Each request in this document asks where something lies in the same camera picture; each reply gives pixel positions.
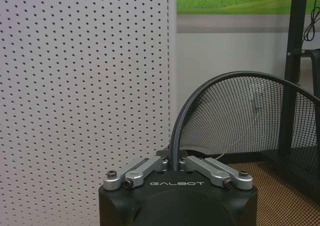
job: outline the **silver bracket arm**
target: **silver bracket arm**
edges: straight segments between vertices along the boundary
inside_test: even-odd
[[[154,156],[140,167],[128,171],[125,174],[124,185],[126,188],[134,188],[142,185],[144,179],[153,171],[164,171],[168,168],[168,161],[159,156]]]
[[[121,184],[124,182],[126,172],[133,170],[140,165],[145,163],[145,159],[138,159],[128,163],[122,169],[115,171],[110,170],[107,172],[107,176],[103,179],[104,189],[106,190],[116,190],[120,188]]]
[[[252,189],[254,179],[247,172],[238,172],[237,170],[210,157],[205,158],[204,162],[229,173],[235,187],[242,190]]]
[[[209,178],[213,185],[219,187],[229,188],[232,183],[229,173],[217,169],[195,156],[188,156],[185,158],[184,169],[185,171],[198,171],[205,177]]]

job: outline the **mesh backrest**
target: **mesh backrest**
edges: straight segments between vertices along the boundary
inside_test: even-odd
[[[320,188],[315,133],[319,101],[302,90],[296,91],[292,149],[285,164],[277,156],[285,86],[270,76],[248,75],[225,76],[196,96],[183,120],[180,149],[221,161],[228,155],[238,154],[241,158],[261,153],[266,159],[227,161],[237,170],[248,170],[254,178],[259,190],[257,224],[320,225],[318,204],[278,174],[272,163]]]

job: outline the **hex bolt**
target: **hex bolt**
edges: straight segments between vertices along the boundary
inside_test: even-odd
[[[117,177],[117,171],[110,170],[106,173],[107,178],[112,179]]]
[[[134,185],[134,182],[132,181],[132,179],[127,178],[124,180],[123,185],[125,186],[126,189],[131,189],[132,186]]]
[[[248,171],[246,171],[246,170],[240,170],[240,171],[239,171],[239,176],[240,176],[240,177],[248,177],[248,176],[249,176],[249,173],[248,173]]]
[[[226,189],[229,189],[231,188],[232,186],[232,180],[229,179],[229,178],[226,178],[224,181],[223,181],[223,185]]]

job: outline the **black wire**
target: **black wire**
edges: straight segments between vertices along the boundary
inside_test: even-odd
[[[315,25],[317,21],[320,20],[320,18],[318,18],[318,16],[320,15],[320,7],[317,7],[317,1],[318,0],[314,0],[313,9],[310,14],[311,22],[308,25],[308,27],[305,29],[303,34],[303,40],[307,42],[310,42],[315,38],[315,35],[316,35]]]

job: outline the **pegboard wall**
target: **pegboard wall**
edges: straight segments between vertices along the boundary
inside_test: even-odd
[[[0,226],[98,225],[106,171],[168,145],[176,0],[0,0]]]

